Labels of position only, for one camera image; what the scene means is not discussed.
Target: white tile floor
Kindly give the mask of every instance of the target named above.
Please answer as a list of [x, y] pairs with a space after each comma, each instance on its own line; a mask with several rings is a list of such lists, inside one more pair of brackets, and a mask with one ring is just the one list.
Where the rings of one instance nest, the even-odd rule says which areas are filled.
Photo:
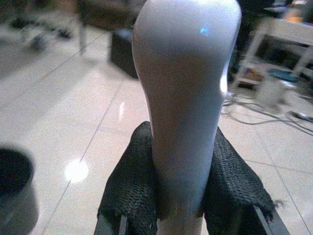
[[[149, 119], [142, 88], [107, 61], [107, 32], [90, 27], [83, 56], [77, 37], [41, 54], [14, 37], [0, 33], [0, 143], [27, 149], [36, 165], [40, 217], [31, 234], [91, 235], [108, 176], [132, 131]], [[304, 100], [291, 103], [287, 109], [313, 115]], [[235, 115], [264, 119], [244, 109]], [[226, 116], [219, 126], [273, 199], [284, 202], [277, 210], [289, 232], [312, 234], [313, 137], [282, 123], [248, 126]], [[78, 161], [81, 181], [68, 172]]]

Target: black bin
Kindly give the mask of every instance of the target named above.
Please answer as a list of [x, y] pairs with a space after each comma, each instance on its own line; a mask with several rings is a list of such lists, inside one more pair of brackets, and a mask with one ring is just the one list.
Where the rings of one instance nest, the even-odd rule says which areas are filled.
[[0, 234], [26, 235], [38, 220], [34, 167], [23, 153], [0, 149]]

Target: black mesh fabric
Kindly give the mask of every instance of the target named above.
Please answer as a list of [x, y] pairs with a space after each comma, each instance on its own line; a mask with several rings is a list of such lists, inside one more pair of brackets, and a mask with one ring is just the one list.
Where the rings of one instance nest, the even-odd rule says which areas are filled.
[[274, 203], [260, 178], [244, 162], [218, 128], [210, 176], [204, 196], [204, 218], [210, 235], [224, 234], [238, 208], [258, 206], [272, 219]]
[[[127, 216], [130, 235], [156, 235], [156, 175], [152, 161], [149, 122], [139, 125], [108, 179], [98, 216], [112, 224]], [[256, 205], [271, 218], [274, 204], [261, 180], [241, 159], [218, 128], [212, 166], [203, 199], [210, 235], [220, 234], [239, 207]]]
[[143, 122], [109, 177], [98, 211], [112, 224], [127, 216], [130, 235], [157, 234], [151, 140], [150, 123]]

